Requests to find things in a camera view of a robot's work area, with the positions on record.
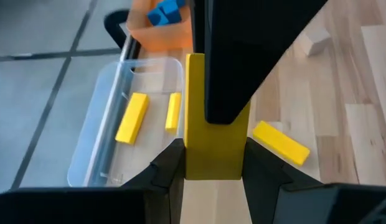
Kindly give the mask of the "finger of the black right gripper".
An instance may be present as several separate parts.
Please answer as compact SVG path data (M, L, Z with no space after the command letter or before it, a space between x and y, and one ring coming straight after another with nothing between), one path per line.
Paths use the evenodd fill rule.
M327 0L205 0L205 118L230 124Z
M205 52L206 1L190 0L192 40L195 53Z

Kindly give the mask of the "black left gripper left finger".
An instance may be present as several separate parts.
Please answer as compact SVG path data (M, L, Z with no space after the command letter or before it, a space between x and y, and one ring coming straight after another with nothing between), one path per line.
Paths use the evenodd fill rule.
M123 217L132 224L180 224L184 174L185 146L177 138L121 186L128 194Z

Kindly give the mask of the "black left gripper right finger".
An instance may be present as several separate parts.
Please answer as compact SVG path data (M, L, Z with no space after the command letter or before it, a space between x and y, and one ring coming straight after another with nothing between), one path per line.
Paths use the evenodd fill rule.
M322 183L247 138L242 170L243 186L253 224L272 224L280 188L288 190Z

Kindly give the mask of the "long blue block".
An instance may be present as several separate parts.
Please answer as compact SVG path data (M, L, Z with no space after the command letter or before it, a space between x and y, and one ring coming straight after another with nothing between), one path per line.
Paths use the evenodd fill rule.
M182 21L179 9L186 5L186 0L163 0L157 7L164 13L170 24Z

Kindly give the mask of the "small blue block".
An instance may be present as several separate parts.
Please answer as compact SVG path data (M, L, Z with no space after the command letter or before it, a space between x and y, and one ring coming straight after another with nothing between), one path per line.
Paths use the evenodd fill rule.
M165 26L169 24L168 18L158 7L149 11L147 17L153 26Z

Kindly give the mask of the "long yellow block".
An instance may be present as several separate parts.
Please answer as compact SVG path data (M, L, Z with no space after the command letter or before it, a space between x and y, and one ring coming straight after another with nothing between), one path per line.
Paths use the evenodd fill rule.
M204 110L204 54L187 54L184 144L187 180L239 180L250 104L229 125L210 124Z

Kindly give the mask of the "natural wood cube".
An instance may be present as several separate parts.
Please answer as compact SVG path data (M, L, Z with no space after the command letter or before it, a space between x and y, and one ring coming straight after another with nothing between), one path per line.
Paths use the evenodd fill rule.
M308 57L322 52L330 41L331 35L324 27L304 31L299 37L300 46Z

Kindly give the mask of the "translucent orange bin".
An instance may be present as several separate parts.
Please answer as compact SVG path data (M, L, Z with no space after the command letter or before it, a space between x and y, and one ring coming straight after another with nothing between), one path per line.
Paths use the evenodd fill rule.
M132 0L126 28L130 35L149 52L192 47L192 27L190 6L180 9L180 23L154 27L147 13L162 0Z

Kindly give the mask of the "clear plastic bin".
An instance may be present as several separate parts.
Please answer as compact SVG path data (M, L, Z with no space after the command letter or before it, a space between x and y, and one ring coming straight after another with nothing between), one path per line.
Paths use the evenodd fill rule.
M149 105L133 145L116 142L130 96L144 93ZM183 135L166 131L169 97L184 93L184 69L175 58L124 60L106 65L99 74L75 148L67 180L71 187L119 186L143 171Z

